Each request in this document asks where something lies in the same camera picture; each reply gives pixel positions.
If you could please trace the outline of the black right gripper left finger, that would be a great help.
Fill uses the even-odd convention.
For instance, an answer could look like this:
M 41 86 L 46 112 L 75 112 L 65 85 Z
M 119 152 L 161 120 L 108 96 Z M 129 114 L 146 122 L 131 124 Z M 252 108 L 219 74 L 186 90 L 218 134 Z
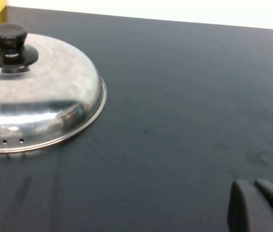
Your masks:
M 230 232 L 273 232 L 273 209 L 254 184 L 234 180 L 227 214 Z

